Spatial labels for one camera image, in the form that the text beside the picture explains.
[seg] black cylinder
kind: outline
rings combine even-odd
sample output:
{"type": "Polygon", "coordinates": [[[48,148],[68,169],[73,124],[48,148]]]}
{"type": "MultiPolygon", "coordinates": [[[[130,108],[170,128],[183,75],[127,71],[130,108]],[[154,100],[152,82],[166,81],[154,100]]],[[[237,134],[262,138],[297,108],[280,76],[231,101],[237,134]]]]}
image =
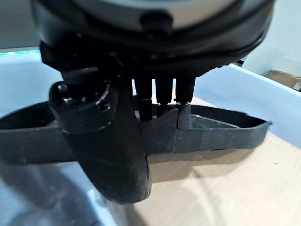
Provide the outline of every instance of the black cylinder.
{"type": "Polygon", "coordinates": [[[59,84],[51,88],[49,104],[91,182],[117,203],[147,198],[148,163],[127,90],[111,85],[105,99],[100,95],[94,101],[70,104],[60,101],[59,84]]]}

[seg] white wall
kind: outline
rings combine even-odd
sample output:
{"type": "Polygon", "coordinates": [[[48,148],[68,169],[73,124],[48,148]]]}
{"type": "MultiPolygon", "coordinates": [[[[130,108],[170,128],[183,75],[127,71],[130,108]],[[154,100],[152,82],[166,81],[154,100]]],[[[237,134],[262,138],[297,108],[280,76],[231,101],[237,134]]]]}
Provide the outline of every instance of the white wall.
{"type": "Polygon", "coordinates": [[[258,74],[278,69],[301,76],[301,0],[276,0],[265,41],[246,59],[243,68],[258,74]]]}

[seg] curved black bracket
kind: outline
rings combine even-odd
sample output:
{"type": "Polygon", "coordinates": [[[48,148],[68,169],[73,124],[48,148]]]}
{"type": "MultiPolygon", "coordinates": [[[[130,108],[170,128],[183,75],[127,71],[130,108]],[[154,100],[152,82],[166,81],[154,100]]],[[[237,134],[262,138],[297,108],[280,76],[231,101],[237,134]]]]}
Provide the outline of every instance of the curved black bracket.
{"type": "MultiPolygon", "coordinates": [[[[245,113],[192,105],[192,128],[177,128],[178,105],[159,118],[140,123],[147,154],[187,153],[225,148],[255,148],[265,138],[269,123],[245,113]]],[[[48,102],[0,118],[0,160],[8,164],[75,161],[71,148],[48,102]]]]}

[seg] light gray surface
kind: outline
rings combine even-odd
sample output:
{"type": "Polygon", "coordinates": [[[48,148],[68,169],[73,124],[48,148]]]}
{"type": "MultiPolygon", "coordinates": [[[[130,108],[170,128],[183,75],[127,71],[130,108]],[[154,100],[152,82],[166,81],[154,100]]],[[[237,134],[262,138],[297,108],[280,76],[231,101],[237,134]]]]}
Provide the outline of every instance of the light gray surface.
{"type": "Polygon", "coordinates": [[[235,65],[197,78],[194,95],[219,108],[271,121],[270,131],[301,147],[301,93],[235,65]]]}
{"type": "Polygon", "coordinates": [[[276,69],[301,76],[300,8],[300,0],[276,0],[267,37],[243,68],[262,75],[276,69]]]}
{"type": "Polygon", "coordinates": [[[48,100],[50,85],[61,80],[38,52],[0,55],[0,116],[48,100]]]}
{"type": "Polygon", "coordinates": [[[0,49],[38,46],[30,0],[0,0],[0,49]]]}

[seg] screw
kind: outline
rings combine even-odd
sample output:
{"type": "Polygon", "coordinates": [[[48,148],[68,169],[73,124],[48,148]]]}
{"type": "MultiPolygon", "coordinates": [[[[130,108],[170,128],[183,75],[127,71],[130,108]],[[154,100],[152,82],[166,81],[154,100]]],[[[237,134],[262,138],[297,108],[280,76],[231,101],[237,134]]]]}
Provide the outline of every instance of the screw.
{"type": "Polygon", "coordinates": [[[67,86],[64,83],[61,83],[57,86],[60,93],[66,93],[67,92],[67,86]]]}
{"type": "Polygon", "coordinates": [[[98,106],[98,109],[102,111],[110,110],[111,109],[111,104],[106,101],[106,100],[99,100],[95,103],[98,106]]]}

